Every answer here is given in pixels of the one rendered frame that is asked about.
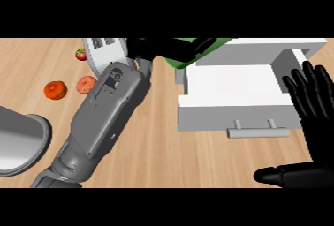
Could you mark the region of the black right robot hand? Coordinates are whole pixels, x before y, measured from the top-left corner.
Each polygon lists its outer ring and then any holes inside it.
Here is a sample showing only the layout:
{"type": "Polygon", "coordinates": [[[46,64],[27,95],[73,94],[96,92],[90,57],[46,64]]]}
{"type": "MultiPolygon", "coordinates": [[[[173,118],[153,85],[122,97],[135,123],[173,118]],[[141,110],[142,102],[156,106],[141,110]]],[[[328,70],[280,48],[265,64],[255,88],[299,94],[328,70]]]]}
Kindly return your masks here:
{"type": "Polygon", "coordinates": [[[334,81],[325,67],[303,62],[283,77],[312,161],[259,169],[255,180],[283,188],[334,188],[334,81]]]}

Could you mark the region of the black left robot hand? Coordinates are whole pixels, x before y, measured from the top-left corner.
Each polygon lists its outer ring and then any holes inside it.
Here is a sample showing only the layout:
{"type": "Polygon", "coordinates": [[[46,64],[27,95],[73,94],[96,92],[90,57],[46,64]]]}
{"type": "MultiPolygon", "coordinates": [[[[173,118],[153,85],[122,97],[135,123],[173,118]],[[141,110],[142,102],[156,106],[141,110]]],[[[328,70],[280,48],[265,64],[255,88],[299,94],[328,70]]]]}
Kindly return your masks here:
{"type": "Polygon", "coordinates": [[[216,38],[127,38],[129,58],[153,60],[156,56],[188,63],[218,41],[216,38]]]}

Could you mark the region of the green cup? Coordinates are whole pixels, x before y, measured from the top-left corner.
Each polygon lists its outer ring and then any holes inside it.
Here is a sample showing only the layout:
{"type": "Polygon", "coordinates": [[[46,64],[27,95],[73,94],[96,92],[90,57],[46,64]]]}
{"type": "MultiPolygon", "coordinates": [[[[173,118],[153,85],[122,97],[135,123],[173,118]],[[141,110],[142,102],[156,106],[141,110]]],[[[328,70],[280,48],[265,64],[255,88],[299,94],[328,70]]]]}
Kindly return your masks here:
{"type": "Polygon", "coordinates": [[[170,58],[166,58],[167,64],[175,69],[184,69],[190,64],[200,60],[212,51],[215,51],[222,45],[225,45],[232,38],[182,38],[182,41],[188,41],[195,45],[195,58],[188,61],[176,61],[170,58]]]}

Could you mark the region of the white toaster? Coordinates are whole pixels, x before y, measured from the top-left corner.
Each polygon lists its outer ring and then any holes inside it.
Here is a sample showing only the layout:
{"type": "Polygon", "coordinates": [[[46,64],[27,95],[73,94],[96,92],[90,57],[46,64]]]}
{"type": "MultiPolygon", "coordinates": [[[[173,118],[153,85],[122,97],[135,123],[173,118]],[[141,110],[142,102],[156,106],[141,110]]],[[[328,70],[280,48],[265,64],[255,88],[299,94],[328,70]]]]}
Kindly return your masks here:
{"type": "Polygon", "coordinates": [[[129,59],[129,48],[124,38],[83,38],[83,47],[89,65],[99,76],[111,63],[120,62],[135,67],[129,59]]]}

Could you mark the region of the white cabinet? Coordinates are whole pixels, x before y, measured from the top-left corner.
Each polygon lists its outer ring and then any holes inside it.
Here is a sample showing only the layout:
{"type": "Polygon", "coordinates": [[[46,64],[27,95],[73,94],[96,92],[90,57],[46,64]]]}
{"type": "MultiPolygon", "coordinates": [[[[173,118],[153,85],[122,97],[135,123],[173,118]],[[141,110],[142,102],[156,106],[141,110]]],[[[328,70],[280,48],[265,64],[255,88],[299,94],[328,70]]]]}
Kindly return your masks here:
{"type": "Polygon", "coordinates": [[[235,39],[187,67],[187,93],[284,94],[283,76],[325,45],[325,38],[235,39]]]}

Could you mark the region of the orange fruit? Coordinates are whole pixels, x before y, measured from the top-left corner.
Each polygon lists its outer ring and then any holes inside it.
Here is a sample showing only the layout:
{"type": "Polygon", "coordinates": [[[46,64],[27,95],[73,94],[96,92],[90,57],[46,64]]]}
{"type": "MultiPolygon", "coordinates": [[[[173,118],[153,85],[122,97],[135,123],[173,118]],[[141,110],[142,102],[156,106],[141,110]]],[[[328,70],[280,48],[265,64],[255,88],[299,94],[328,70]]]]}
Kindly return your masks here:
{"type": "Polygon", "coordinates": [[[59,100],[65,97],[67,95],[67,86],[62,81],[52,81],[46,86],[45,86],[45,95],[49,99],[52,100],[59,100]]]}

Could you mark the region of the grey rounded metal container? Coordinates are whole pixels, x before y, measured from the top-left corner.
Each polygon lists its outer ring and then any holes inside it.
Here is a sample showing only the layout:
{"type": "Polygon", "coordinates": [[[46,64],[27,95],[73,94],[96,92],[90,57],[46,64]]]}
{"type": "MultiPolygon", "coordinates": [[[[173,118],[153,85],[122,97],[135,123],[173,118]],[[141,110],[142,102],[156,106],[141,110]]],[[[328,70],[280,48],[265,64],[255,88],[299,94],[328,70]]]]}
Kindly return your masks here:
{"type": "Polygon", "coordinates": [[[0,106],[0,177],[25,172],[43,157],[52,140],[51,121],[0,106]]]}

